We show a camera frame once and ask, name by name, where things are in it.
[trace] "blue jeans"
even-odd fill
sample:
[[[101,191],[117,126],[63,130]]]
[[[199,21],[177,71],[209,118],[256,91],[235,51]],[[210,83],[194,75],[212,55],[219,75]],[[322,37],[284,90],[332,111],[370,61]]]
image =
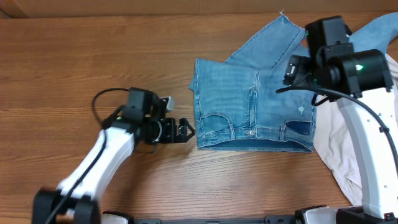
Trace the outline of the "blue jeans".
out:
[[[397,35],[396,21],[398,14],[389,14],[353,34],[355,50],[385,52]],[[313,93],[275,93],[284,87],[290,56],[309,57],[308,49],[300,45],[304,37],[304,29],[281,15],[225,63],[197,59],[190,89],[199,149],[313,151],[317,117]]]

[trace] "denim fabric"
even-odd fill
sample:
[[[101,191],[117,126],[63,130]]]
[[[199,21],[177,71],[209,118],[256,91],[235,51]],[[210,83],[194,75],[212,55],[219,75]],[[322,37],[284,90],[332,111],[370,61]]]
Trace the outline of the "denim fabric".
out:
[[[397,13],[350,37],[356,51],[379,49],[397,35]],[[289,91],[282,80],[291,55],[309,56],[302,28],[281,15],[225,63],[197,59],[190,85],[199,149],[312,152],[316,110],[312,92]]]

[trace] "belt loop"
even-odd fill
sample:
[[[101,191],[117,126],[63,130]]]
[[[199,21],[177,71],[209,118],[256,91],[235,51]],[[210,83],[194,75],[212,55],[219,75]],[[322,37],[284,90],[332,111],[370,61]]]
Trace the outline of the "belt loop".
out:
[[[231,130],[231,140],[235,139],[234,125],[229,124],[229,130]]]
[[[280,126],[280,139],[281,141],[285,141],[285,128],[286,126],[283,124]]]

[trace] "denim pants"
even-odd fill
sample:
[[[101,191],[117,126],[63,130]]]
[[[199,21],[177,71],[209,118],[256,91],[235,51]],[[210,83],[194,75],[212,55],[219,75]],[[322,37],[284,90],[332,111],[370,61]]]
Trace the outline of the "denim pants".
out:
[[[350,37],[355,51],[386,51],[398,20],[396,13],[384,17]],[[199,149],[313,151],[317,117],[313,93],[275,93],[285,87],[282,80],[290,56],[309,57],[308,49],[300,45],[304,37],[304,29],[281,15],[224,63],[197,59],[190,89]]]

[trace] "white cloth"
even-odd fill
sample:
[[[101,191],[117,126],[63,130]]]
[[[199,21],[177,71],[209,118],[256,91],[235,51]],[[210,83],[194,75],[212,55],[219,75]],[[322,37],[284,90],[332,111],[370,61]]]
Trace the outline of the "white cloth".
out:
[[[396,96],[394,106],[396,118],[398,118],[398,63],[389,55],[391,75],[394,77],[394,94]],[[362,204],[362,185],[359,176],[358,164],[354,153],[354,146],[349,135],[343,115],[337,107],[337,103],[329,101],[317,108],[317,128],[314,137],[315,150],[322,161],[332,171],[338,185],[348,200],[353,205]]]

